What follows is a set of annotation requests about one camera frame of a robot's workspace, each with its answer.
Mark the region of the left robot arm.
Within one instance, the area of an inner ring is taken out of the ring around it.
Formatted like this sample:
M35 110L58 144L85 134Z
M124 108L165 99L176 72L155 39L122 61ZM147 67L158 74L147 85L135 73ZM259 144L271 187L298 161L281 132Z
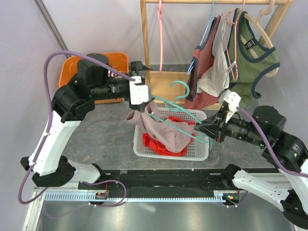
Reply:
M98 100L123 98L131 109L143 112L152 100L149 85L139 76L146 70L142 62L134 61L128 73L123 74L112 68L103 54L79 55L76 74L47 97L49 118L35 151L21 159L36 186L61 187L71 181L85 181L95 189L104 187L106 178L97 164L69 160L63 150Z

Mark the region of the mauve tank top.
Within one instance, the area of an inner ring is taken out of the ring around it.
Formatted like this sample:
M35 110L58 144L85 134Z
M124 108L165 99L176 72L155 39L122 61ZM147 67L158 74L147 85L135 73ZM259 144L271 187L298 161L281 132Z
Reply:
M150 102L142 113L131 111L126 121L139 127L143 145L159 155L183 156L192 142L190 136L195 135L195 122L162 115L155 102Z

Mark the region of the teal plastic hanger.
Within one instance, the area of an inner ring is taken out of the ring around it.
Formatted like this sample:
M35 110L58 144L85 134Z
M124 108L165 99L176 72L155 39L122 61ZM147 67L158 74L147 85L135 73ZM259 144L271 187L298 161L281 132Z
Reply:
M193 114L191 114L187 109L185 109L185 108L179 106L178 104L176 104L176 100L174 100L174 101L171 102L171 101L169 101L169 100L167 100L167 99L164 99L164 98L161 98L161 97L153 96L153 95L152 95L152 99L149 101L149 103L150 103L150 102L155 102L155 101L154 101L155 99L162 100L162 101L164 102L166 108L167 108L168 110L172 111L172 112L180 112L180 111L183 111L183 112L189 114L191 117L194 118L195 124L196 124L197 122L200 122L200 120L199 120L198 118L196 118ZM200 140L200 138L203 137L203 136L208 137L207 135L200 135L200 136L196 136L196 135L195 135L195 136L192 136L192 135L191 135L190 137L193 138L193 140L195 140L195 141L201 141L201 142L202 142L202 140ZM210 146L209 146L209 147L210 147L210 149L211 149L212 146L213 146L213 141L212 141L211 138L209 138L209 141L210 141Z

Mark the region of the red tank top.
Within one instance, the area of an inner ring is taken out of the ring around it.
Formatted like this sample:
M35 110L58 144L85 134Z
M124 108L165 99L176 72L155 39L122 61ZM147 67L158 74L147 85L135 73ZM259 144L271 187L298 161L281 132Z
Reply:
M183 156L187 146L195 136L193 121L185 121L175 116L169 116L165 122L150 118L150 124L145 126L142 141L159 155Z

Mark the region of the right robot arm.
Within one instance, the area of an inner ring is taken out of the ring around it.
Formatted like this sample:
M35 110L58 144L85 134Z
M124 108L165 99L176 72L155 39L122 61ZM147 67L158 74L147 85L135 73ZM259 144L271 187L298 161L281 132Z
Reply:
M227 106L212 117L196 124L194 129L221 143L226 137L258 146L262 157L278 169L291 188L279 188L257 179L240 167L229 164L220 175L221 186L250 192L282 211L288 221L308 228L308 149L296 136L283 130L286 118L272 106L259 106L253 114L241 107L238 111L248 120L227 119Z

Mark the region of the pink plastic hanger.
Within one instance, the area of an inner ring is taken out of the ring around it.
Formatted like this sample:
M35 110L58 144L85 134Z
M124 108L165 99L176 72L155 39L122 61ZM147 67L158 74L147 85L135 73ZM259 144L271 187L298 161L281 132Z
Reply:
M157 5L157 18L159 27L159 38L160 38L160 64L159 72L162 73L163 69L163 24L162 24L162 1L159 0Z

